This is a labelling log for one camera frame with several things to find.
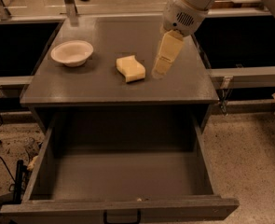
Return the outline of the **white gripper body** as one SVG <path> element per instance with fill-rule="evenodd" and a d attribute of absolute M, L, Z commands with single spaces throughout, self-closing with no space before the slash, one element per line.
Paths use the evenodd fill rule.
<path fill-rule="evenodd" d="M 163 28 L 182 36 L 193 35 L 207 15 L 206 9 L 194 7 L 186 0 L 168 0 L 163 10 Z"/>

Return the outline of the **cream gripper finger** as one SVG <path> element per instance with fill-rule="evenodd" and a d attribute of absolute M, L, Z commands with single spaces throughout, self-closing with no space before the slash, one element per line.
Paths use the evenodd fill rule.
<path fill-rule="evenodd" d="M 158 52 L 152 69 L 154 78 L 163 78 L 175 62 L 184 45 L 181 33 L 170 30 L 166 32 L 158 43 Z"/>

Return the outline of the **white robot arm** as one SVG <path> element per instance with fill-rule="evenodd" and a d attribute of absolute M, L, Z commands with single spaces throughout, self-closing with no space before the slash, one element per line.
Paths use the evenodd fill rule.
<path fill-rule="evenodd" d="M 162 33 L 152 69 L 154 78 L 163 78 L 183 45 L 184 38 L 193 35 L 207 17 L 215 0 L 168 0 L 163 10 Z M 261 0 L 275 18 L 275 0 Z"/>

